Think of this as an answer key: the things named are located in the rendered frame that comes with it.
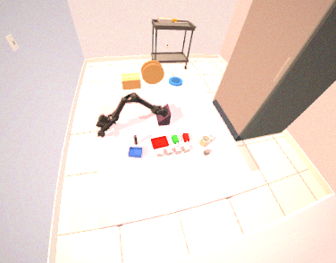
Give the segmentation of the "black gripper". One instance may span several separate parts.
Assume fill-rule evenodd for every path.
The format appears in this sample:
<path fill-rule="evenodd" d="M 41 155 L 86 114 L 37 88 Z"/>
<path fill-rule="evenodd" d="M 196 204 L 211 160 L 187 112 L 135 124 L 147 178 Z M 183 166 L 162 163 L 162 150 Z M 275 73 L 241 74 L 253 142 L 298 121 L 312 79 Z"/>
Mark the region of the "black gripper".
<path fill-rule="evenodd" d="M 107 125 L 104 123 L 103 128 L 100 129 L 99 132 L 97 133 L 97 134 L 98 134 L 97 137 L 102 137 L 102 138 L 104 138 L 104 136 L 105 136 L 105 132 L 107 132 L 108 129 L 110 129 L 110 127 L 107 126 Z"/>

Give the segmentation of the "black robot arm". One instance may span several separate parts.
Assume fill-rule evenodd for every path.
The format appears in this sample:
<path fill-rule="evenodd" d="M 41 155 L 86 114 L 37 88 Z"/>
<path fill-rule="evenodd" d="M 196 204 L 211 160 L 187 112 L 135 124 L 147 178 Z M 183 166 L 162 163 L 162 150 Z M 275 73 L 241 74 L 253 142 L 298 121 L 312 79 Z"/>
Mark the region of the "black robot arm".
<path fill-rule="evenodd" d="M 131 98 L 131 99 L 129 99 Z M 168 115 L 167 110 L 164 110 L 161 106 L 156 106 L 148 103 L 146 100 L 143 98 L 140 98 L 139 95 L 135 92 L 132 92 L 131 94 L 127 95 L 126 97 L 123 97 L 122 100 L 120 101 L 119 105 L 117 106 L 116 110 L 112 112 L 109 115 L 100 115 L 97 121 L 96 126 L 100 127 L 100 129 L 103 128 L 104 123 L 107 126 L 111 126 L 113 123 L 116 124 L 116 122 L 119 119 L 120 112 L 122 111 L 123 107 L 126 104 L 129 103 L 140 103 L 141 105 L 149 108 L 151 112 L 155 115 L 162 115 L 163 117 L 166 117 Z"/>

